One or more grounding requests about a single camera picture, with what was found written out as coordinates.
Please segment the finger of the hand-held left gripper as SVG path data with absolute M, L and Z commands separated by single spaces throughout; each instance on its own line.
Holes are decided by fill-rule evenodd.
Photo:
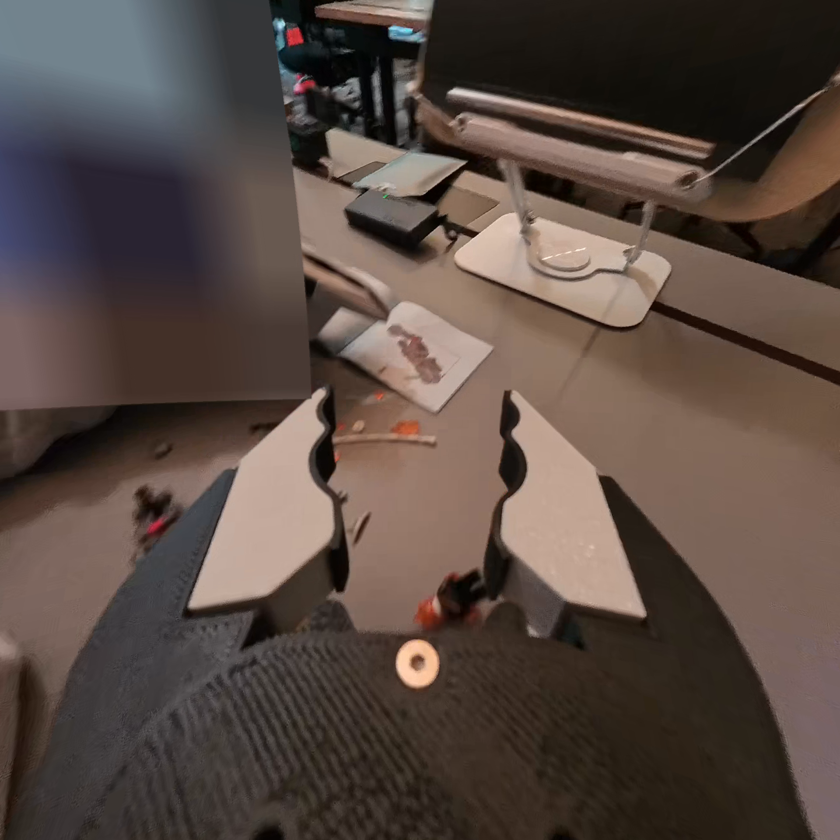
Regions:
M 394 291 L 387 284 L 316 249 L 303 250 L 303 276 L 308 288 L 324 289 L 346 308 L 373 319 L 387 320 L 394 309 Z

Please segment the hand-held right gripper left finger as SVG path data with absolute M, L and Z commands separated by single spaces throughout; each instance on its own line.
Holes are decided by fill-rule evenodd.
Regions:
M 350 575 L 335 470 L 334 393 L 323 386 L 243 457 L 186 603 L 191 616 L 254 611 L 296 631 Z

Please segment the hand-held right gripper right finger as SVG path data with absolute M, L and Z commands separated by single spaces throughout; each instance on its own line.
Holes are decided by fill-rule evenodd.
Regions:
M 580 617 L 643 627 L 639 592 L 602 477 L 519 392 L 500 412 L 499 475 L 483 565 L 491 601 L 509 602 L 533 637 L 571 637 Z

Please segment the black lego motorcycle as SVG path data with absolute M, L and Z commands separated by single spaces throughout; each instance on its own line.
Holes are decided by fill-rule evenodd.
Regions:
M 133 538 L 140 553 L 150 550 L 177 522 L 183 513 L 168 490 L 153 490 L 140 486 L 133 493 Z

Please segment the instruction booklet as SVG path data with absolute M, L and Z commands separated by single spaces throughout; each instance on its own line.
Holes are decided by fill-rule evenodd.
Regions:
M 340 308 L 316 341 L 331 356 L 433 414 L 493 351 L 491 344 L 408 301 L 396 304 L 384 319 Z

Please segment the black power bank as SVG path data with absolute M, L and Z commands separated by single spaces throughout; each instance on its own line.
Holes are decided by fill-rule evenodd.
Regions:
M 406 251 L 418 250 L 444 224 L 435 205 L 375 189 L 362 192 L 343 213 L 352 228 Z

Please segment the grey flat pouch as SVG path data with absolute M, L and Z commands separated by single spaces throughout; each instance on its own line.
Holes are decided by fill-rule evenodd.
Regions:
M 458 174 L 466 161 L 440 154 L 410 151 L 364 175 L 348 173 L 354 189 L 377 191 L 397 197 L 421 197 L 449 177 Z

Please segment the orange flame minifigure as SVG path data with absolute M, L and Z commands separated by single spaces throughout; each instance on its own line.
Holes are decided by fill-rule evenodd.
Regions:
M 414 623 L 426 632 L 477 625 L 486 598 L 487 586 L 478 569 L 449 574 L 433 595 L 418 604 Z

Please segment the white laptop stand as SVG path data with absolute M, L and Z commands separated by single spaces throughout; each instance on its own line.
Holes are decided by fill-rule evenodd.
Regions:
M 647 252 L 658 205 L 709 196 L 705 162 L 716 145 L 475 88 L 453 87 L 446 99 L 459 144 L 497 159 L 513 208 L 459 249 L 457 267 L 602 326 L 639 325 L 671 273 Z M 641 201 L 637 239 L 625 244 L 537 215 L 525 169 Z

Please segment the wooden desk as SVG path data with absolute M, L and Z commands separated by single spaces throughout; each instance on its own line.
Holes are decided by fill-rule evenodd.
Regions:
M 417 62 L 433 2 L 348 1 L 322 3 L 316 19 L 343 32 L 356 54 L 364 136 L 397 146 L 396 60 Z

